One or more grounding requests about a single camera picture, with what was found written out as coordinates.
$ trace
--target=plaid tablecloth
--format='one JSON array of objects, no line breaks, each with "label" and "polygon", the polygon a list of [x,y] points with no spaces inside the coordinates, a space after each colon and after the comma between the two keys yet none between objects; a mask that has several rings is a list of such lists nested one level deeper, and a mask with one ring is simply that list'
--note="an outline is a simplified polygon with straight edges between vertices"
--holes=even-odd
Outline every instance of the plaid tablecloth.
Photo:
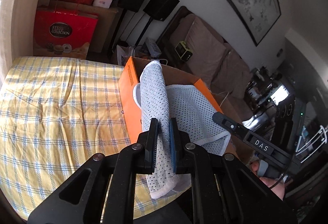
[{"label": "plaid tablecloth", "polygon": [[[0,91],[0,188],[23,219],[94,153],[130,144],[122,70],[73,58],[13,63]],[[145,176],[137,175],[134,217],[177,196],[151,199]]]}]

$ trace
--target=silver pivot bolt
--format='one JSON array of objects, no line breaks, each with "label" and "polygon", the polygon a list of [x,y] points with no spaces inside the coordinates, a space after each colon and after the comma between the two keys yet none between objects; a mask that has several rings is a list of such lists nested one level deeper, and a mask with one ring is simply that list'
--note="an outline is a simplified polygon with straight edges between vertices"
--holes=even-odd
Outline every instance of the silver pivot bolt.
[{"label": "silver pivot bolt", "polygon": [[140,150],[142,148],[142,144],[136,143],[132,145],[133,150]]},{"label": "silver pivot bolt", "polygon": [[104,157],[103,154],[101,154],[101,153],[96,153],[96,154],[93,155],[92,159],[93,159],[94,161],[100,161],[100,160],[103,159],[103,157]]},{"label": "silver pivot bolt", "polygon": [[193,149],[196,148],[196,145],[193,144],[193,143],[187,143],[187,144],[186,144],[186,148],[187,148],[188,150],[193,150]]},{"label": "silver pivot bolt", "polygon": [[224,159],[227,160],[227,161],[232,161],[235,159],[235,157],[233,156],[233,154],[225,154],[224,155]]}]

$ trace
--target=open cardboard box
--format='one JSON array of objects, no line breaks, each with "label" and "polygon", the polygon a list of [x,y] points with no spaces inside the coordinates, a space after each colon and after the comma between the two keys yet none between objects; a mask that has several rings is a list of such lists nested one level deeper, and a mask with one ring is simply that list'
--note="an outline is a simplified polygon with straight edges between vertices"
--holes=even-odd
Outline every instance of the open cardboard box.
[{"label": "open cardboard box", "polygon": [[[118,82],[121,93],[124,118],[131,144],[137,142],[139,133],[142,132],[141,109],[133,100],[133,88],[139,83],[140,75],[149,62],[150,61],[142,58],[130,57]],[[214,96],[200,78],[182,70],[165,65],[162,65],[162,72],[166,85],[194,85],[207,98],[207,100],[217,111],[222,112]],[[227,152],[238,156],[235,148],[231,143],[229,143],[227,146],[226,153]]]}]

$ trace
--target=black pole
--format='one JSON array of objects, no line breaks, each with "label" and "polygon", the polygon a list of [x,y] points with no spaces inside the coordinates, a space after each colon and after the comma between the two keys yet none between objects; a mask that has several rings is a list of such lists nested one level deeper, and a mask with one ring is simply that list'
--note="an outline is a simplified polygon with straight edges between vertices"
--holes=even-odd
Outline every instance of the black pole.
[{"label": "black pole", "polygon": [[114,31],[114,33],[113,33],[113,37],[112,37],[112,39],[110,40],[109,47],[108,47],[108,50],[107,50],[107,56],[108,56],[108,57],[110,57],[110,56],[112,55],[112,53],[114,52],[114,51],[113,51],[113,48],[114,48],[115,38],[116,38],[116,35],[117,35],[117,33],[118,33],[118,30],[119,30],[119,28],[120,28],[120,26],[121,26],[121,24],[122,24],[122,21],[123,21],[123,19],[124,19],[125,14],[127,13],[127,11],[128,11],[128,10],[124,8],[123,11],[122,11],[122,14],[121,14],[121,16],[120,16],[120,19],[118,20],[118,23],[117,23],[117,25],[116,25],[115,31]]},{"label": "black pole", "polygon": [[154,19],[153,19],[152,17],[149,17],[149,20],[148,20],[147,24],[145,25],[145,27],[144,27],[144,29],[142,30],[142,32],[141,32],[139,38],[138,38],[137,41],[136,41],[136,46],[139,45],[139,43],[140,43],[142,37],[145,35],[146,30],[148,29],[150,23],[151,23],[153,20],[154,20]]}]

